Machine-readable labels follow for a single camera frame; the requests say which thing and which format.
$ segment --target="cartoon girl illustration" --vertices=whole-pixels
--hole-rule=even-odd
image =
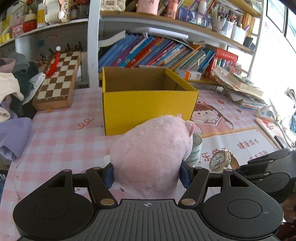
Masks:
[[[228,119],[201,100],[196,102],[191,120],[195,123],[194,132],[198,134],[211,133],[213,129],[218,132],[233,129],[233,124]]]

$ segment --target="red tassel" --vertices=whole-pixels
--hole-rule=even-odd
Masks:
[[[56,71],[57,63],[59,62],[59,55],[60,55],[60,52],[57,51],[55,58],[54,58],[54,62],[50,65],[47,72],[45,73],[46,77],[51,77],[54,74],[54,72]]]

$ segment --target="pink checkered tablecloth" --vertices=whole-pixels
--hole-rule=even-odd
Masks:
[[[257,126],[253,111],[239,108],[218,93],[201,91],[199,99],[218,109],[235,129]],[[45,181],[63,169],[80,173],[105,166],[103,157],[109,154],[118,136],[105,136],[103,124],[102,93],[91,89],[75,90],[71,108],[36,114],[22,157],[12,162],[5,182],[0,205],[0,241],[19,238],[13,209]],[[119,189],[112,194],[116,199],[132,197]]]

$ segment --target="pink plush toy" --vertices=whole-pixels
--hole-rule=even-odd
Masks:
[[[165,115],[129,130],[110,150],[114,181],[140,199],[173,198],[194,128],[191,121]]]

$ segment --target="metal screw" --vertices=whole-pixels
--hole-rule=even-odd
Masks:
[[[195,204],[195,200],[192,198],[185,198],[181,201],[181,203],[186,206],[192,206]]]
[[[114,204],[115,201],[111,198],[104,198],[101,200],[101,204],[104,205],[104,206],[110,206],[112,204]]]

